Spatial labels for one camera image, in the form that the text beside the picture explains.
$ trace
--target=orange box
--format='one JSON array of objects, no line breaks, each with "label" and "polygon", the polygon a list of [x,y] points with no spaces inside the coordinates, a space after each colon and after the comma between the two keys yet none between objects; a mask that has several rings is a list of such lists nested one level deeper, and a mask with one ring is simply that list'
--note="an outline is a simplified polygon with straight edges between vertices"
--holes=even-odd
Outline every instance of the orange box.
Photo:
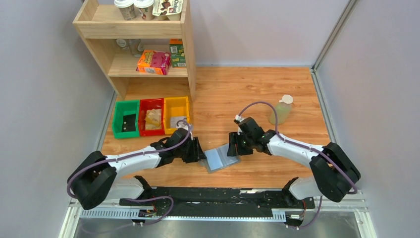
[{"label": "orange box", "polygon": [[145,50],[137,62],[139,72],[167,75],[170,67],[170,53]]}]

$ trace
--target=gray wall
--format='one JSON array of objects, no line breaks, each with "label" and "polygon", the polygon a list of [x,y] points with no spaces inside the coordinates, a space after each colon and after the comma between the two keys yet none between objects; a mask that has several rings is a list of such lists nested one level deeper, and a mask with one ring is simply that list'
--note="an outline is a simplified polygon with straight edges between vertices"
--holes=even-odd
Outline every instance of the gray wall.
[{"label": "gray wall", "polygon": [[381,238],[418,237],[420,2],[361,0],[319,72]]},{"label": "gray wall", "polygon": [[197,64],[216,65],[312,65],[347,3],[189,1]]},{"label": "gray wall", "polygon": [[71,24],[80,6],[0,3],[0,237],[57,237],[97,143],[112,89]]}]

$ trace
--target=green carton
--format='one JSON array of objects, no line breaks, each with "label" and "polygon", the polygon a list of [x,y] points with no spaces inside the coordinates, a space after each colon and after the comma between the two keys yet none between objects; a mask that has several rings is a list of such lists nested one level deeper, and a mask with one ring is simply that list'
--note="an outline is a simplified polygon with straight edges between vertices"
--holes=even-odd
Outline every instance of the green carton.
[{"label": "green carton", "polygon": [[169,49],[172,54],[184,53],[184,45],[182,44],[182,39],[170,39]]},{"label": "green carton", "polygon": [[171,55],[171,63],[173,68],[187,67],[184,53],[176,53]]}]

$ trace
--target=wooden tabletop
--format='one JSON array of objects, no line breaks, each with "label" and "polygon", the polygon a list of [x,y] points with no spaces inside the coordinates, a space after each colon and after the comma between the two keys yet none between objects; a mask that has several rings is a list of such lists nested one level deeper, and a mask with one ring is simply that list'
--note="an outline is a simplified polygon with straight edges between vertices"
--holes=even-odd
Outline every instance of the wooden tabletop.
[{"label": "wooden tabletop", "polygon": [[[284,94],[294,98],[287,121],[280,133],[311,144],[326,145],[328,133],[308,68],[278,67],[201,67],[197,69],[197,97],[191,104],[193,135],[203,150],[228,143],[228,134],[237,131],[233,122],[245,106],[255,101],[276,105]],[[189,95],[186,78],[132,78],[126,100]],[[255,105],[246,110],[264,129],[274,129],[268,122],[271,109]],[[102,153],[121,154],[139,150],[164,136],[115,139],[109,123]],[[157,169],[138,171],[151,186],[258,187],[281,188],[291,178],[311,176],[310,169],[278,156],[255,152],[242,156],[241,162],[209,174],[198,163],[184,164],[181,159]]]}]

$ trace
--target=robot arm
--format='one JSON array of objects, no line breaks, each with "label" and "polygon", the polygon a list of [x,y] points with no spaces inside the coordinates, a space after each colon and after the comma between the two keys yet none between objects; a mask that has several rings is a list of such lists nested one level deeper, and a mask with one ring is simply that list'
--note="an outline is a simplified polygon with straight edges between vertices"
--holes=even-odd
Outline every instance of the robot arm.
[{"label": "robot arm", "polygon": [[229,134],[228,156],[253,154],[255,149],[291,159],[312,170],[313,177],[294,178],[285,185],[283,190],[291,195],[286,200],[324,195],[331,201],[340,202],[349,193],[352,185],[317,151],[326,154],[353,183],[360,179],[359,171],[335,143],[321,146],[290,139],[282,134],[280,138],[274,130],[264,132],[252,118],[237,118],[235,122],[239,131]]},{"label": "robot arm", "polygon": [[[185,163],[206,159],[198,138],[189,136],[186,128],[178,128],[171,137],[163,138],[138,151],[107,156],[100,151],[92,152],[69,177],[67,183],[71,183],[69,186],[82,207],[89,210],[105,200],[139,197],[147,182],[142,177],[120,178],[140,170],[170,164],[175,158],[181,158]],[[86,169],[98,162],[102,164]]]}]

